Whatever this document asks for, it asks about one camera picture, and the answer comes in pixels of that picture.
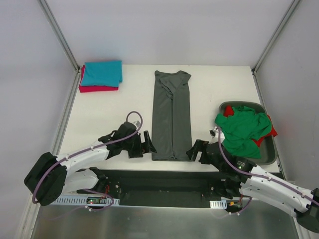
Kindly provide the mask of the grey t-shirt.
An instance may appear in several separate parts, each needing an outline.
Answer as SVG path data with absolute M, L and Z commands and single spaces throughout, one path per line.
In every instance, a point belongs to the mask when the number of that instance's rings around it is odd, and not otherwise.
M 190 161 L 192 148 L 190 91 L 191 75 L 185 71 L 155 71 L 152 116 L 153 161 Z

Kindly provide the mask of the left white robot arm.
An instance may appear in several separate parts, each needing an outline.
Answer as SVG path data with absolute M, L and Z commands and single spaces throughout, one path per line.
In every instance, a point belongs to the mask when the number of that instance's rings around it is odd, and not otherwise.
M 139 129 L 139 122 L 126 121 L 87 148 L 69 154 L 42 154 L 24 179 L 33 203 L 47 206 L 69 192 L 105 193 L 109 185 L 107 176 L 91 164 L 108 160 L 122 151 L 126 151 L 129 158 L 155 153 L 148 131 L 144 131 L 144 140 L 141 140 Z

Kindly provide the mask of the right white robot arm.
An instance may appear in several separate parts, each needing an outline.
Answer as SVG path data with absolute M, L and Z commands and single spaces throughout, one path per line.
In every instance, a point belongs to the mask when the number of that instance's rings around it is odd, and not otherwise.
M 319 190 L 289 183 L 246 158 L 231 156 L 218 142 L 197 140 L 187 151 L 194 161 L 201 153 L 201 164 L 213 165 L 225 174 L 225 181 L 214 186 L 215 192 L 228 199 L 239 195 L 253 197 L 274 206 L 293 218 L 305 229 L 319 231 Z

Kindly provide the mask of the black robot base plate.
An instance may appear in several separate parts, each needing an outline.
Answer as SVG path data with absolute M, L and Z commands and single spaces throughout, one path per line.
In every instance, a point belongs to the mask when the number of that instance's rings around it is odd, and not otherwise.
M 102 185 L 121 206 L 209 208 L 210 201 L 240 195 L 246 177 L 225 172 L 101 170 Z

